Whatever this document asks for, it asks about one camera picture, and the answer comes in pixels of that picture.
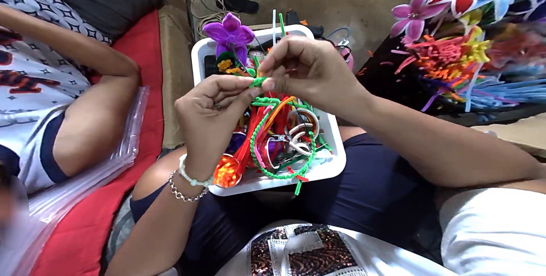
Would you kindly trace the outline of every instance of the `white t-shirt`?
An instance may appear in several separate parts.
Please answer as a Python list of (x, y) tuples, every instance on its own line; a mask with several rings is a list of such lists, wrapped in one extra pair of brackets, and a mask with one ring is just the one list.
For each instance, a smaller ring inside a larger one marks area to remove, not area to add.
[[(0, 4), (110, 43), (62, 0)], [(82, 66), (48, 45), (0, 27), (0, 158), (8, 159), (2, 161), (10, 163), (11, 174), (28, 193), (51, 186), (54, 175), (65, 178), (52, 158), (52, 147), (60, 116), (90, 86), (80, 70)]]
[(440, 211), (438, 265), (379, 239), (343, 228), (290, 224), (258, 233), (216, 275), (546, 275), (546, 195), (479, 189)]

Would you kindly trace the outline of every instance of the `white beaded bracelet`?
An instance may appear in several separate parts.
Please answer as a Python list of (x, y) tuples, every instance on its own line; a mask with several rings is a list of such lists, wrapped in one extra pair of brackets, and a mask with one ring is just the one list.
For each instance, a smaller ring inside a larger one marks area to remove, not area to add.
[(198, 182), (197, 180), (195, 179), (192, 179), (190, 178), (187, 174), (186, 174), (186, 165), (185, 165), (185, 162), (186, 162), (186, 157), (188, 156), (188, 154), (184, 154), (183, 156), (180, 157), (180, 165), (179, 165), (179, 168), (178, 168), (178, 171), (180, 173), (180, 175), (182, 177), (184, 177), (187, 181), (189, 181), (189, 183), (193, 186), (196, 186), (196, 185), (201, 185), (201, 186), (204, 186), (204, 187), (208, 187), (209, 185), (212, 185), (212, 181), (214, 180), (214, 176), (210, 176), (210, 178), (205, 181), (205, 182)]

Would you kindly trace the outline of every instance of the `white plastic tray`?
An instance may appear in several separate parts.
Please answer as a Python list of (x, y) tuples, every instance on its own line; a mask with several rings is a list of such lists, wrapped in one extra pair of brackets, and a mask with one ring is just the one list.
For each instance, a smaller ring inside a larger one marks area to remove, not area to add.
[[(290, 35), (301, 35), (313, 38), (313, 33), (302, 25), (289, 25), (284, 29), (290, 33)], [(277, 36), (281, 34), (281, 28), (276, 28)], [(259, 42), (264, 43), (272, 39), (273, 28), (266, 30), (255, 31), (256, 38)], [(253, 46), (258, 46), (256, 40), (252, 43)], [(200, 40), (193, 46), (192, 49), (192, 66), (193, 66), (193, 81), (197, 85), (199, 82), (205, 79), (205, 63), (204, 58), (207, 55), (216, 53), (216, 42), (210, 38)], [(338, 122), (336, 117), (332, 114), (322, 112), (315, 109), (315, 113), (319, 118), (320, 128), (324, 131), (322, 134), (323, 139), (328, 143), (328, 146), (332, 149), (334, 157), (331, 161), (321, 165), (311, 166), (305, 178), (309, 181), (328, 179), (339, 175), (345, 168), (345, 162), (347, 157), (345, 155), (345, 149), (343, 147), (343, 141), (341, 140), (340, 131), (338, 128)], [(288, 171), (281, 171), (279, 174), (288, 173)], [(297, 178), (293, 179), (271, 179), (261, 173), (256, 173), (256, 169), (247, 169), (243, 174), (241, 182), (231, 188), (220, 188), (219, 186), (209, 186), (209, 190), (218, 196), (229, 196), (240, 193), (276, 188), (278, 186), (296, 184)]]

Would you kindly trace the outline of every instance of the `fingernail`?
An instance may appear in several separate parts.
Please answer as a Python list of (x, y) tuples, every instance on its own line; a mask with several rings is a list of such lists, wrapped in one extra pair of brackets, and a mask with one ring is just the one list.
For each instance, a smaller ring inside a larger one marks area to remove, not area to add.
[(262, 93), (262, 90), (260, 88), (253, 88), (252, 91), (250, 91), (250, 94), (253, 98), (258, 97)]
[(275, 89), (275, 81), (273, 79), (266, 79), (262, 83), (262, 88), (264, 91), (273, 91)]

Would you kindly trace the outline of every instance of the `plastic bag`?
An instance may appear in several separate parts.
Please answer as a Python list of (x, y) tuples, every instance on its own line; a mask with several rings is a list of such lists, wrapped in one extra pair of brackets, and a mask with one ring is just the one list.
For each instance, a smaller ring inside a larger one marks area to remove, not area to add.
[(28, 200), (29, 217), (18, 217), (10, 235), (15, 237), (13, 249), (0, 247), (2, 275), (29, 275), (51, 233), (59, 221), (87, 195), (105, 186), (127, 168), (133, 166), (138, 154), (140, 127), (149, 95), (140, 88), (129, 112), (123, 139), (110, 159), (70, 180), (52, 186)]

